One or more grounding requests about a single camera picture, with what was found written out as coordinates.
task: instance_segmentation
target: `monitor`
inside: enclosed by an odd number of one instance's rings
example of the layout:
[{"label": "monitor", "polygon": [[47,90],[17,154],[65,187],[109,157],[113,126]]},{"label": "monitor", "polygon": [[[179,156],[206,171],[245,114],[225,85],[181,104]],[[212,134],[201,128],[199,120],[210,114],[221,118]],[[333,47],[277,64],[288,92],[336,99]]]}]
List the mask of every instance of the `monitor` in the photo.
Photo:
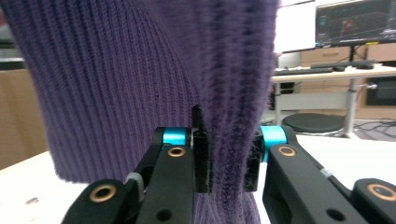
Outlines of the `monitor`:
[{"label": "monitor", "polygon": [[318,7],[317,48],[391,42],[396,42],[396,0],[345,1]]},{"label": "monitor", "polygon": [[275,52],[315,48],[315,1],[283,0],[277,11]]},{"label": "monitor", "polygon": [[11,31],[8,27],[6,17],[0,8],[0,49],[15,49]]}]

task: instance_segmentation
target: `knit fabric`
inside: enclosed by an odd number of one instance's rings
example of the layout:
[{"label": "knit fabric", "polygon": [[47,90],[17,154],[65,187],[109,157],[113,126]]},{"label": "knit fabric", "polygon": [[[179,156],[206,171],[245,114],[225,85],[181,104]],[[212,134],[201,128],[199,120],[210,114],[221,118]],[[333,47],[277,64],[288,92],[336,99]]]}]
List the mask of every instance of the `knit fabric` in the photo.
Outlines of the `knit fabric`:
[{"label": "knit fabric", "polygon": [[213,190],[195,223],[260,223],[243,192],[274,70],[275,0],[0,0],[33,76],[57,174],[123,180],[158,126],[200,104]]}]

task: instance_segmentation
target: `keyboard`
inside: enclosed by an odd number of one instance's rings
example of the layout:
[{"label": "keyboard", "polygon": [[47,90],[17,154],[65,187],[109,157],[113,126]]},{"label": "keyboard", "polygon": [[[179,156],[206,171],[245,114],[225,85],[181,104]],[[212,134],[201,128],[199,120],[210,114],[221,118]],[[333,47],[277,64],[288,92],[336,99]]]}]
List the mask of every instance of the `keyboard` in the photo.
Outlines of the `keyboard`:
[{"label": "keyboard", "polygon": [[307,69],[292,69],[292,70],[281,70],[275,71],[276,76],[294,76],[294,75],[306,75],[306,74],[320,74],[320,73],[331,73],[331,68],[307,68]]},{"label": "keyboard", "polygon": [[357,62],[342,62],[342,63],[317,63],[312,64],[311,68],[333,68],[333,67],[357,67],[359,65],[373,64],[376,63],[374,60],[369,61],[357,61]]}]

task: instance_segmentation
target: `desk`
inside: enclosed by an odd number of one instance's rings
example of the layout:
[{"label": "desk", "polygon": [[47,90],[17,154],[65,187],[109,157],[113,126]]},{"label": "desk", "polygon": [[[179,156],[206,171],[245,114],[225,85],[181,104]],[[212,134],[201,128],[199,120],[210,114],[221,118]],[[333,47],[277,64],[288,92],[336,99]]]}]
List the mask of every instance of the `desk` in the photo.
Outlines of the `desk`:
[{"label": "desk", "polygon": [[[279,76],[273,77],[276,84],[275,94],[275,112],[276,125],[280,125],[281,110],[296,109],[340,109],[346,108],[346,121],[344,132],[346,136],[353,135],[353,119],[355,118],[355,101],[357,96],[359,78],[366,77],[394,77],[396,68],[376,65],[372,70],[359,70],[348,68],[345,72],[333,72],[324,74],[307,74],[297,76]],[[321,93],[294,93],[280,94],[280,83],[298,82],[298,81],[318,81],[332,79],[349,79],[349,88],[347,92],[321,92]]]},{"label": "desk", "polygon": [[[300,144],[348,188],[375,177],[396,185],[396,143],[299,135]],[[266,165],[255,192],[262,223],[269,223],[262,204]],[[48,152],[0,170],[0,223],[60,223],[86,184],[60,180]]]}]

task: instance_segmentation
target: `black stool seat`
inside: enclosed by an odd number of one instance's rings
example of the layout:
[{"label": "black stool seat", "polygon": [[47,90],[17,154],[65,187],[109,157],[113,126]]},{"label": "black stool seat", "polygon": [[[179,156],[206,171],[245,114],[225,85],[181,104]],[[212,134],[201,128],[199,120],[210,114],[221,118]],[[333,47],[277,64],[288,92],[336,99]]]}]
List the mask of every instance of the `black stool seat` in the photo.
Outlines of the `black stool seat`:
[{"label": "black stool seat", "polygon": [[344,117],[323,114],[295,114],[285,117],[283,125],[298,133],[332,133],[344,128]]}]

